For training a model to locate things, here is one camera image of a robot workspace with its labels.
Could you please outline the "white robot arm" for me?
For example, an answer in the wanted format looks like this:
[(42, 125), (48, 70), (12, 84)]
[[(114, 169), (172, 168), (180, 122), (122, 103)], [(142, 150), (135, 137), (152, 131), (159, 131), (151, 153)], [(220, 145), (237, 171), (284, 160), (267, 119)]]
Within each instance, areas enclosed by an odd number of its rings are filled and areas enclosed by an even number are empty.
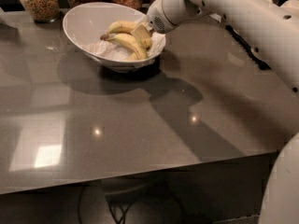
[[(267, 0), (156, 0), (146, 18), (160, 34), (217, 14), (260, 55), (293, 93), (299, 90), (299, 17)], [(278, 154), (258, 224), (299, 223), (299, 133)]]

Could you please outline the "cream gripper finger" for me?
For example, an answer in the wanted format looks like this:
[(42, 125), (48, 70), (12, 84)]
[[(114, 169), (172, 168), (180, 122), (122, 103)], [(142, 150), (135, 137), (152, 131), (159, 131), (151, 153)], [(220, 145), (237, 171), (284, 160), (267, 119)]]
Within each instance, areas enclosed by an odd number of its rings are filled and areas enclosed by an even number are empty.
[(143, 17), (139, 20), (137, 20), (135, 23), (136, 23), (136, 26), (140, 25), (140, 24), (146, 24), (148, 22), (148, 17)]
[(151, 33), (143, 24), (137, 25), (131, 32), (131, 35), (138, 40), (145, 40), (151, 38)]

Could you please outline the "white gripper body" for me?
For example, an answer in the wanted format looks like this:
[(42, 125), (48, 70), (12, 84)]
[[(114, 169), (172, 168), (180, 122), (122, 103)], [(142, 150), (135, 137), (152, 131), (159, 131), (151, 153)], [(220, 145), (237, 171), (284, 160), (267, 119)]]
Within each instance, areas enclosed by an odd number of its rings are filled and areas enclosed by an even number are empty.
[(166, 34), (178, 27), (187, 14), (185, 0), (155, 0), (149, 7), (149, 25), (159, 34)]

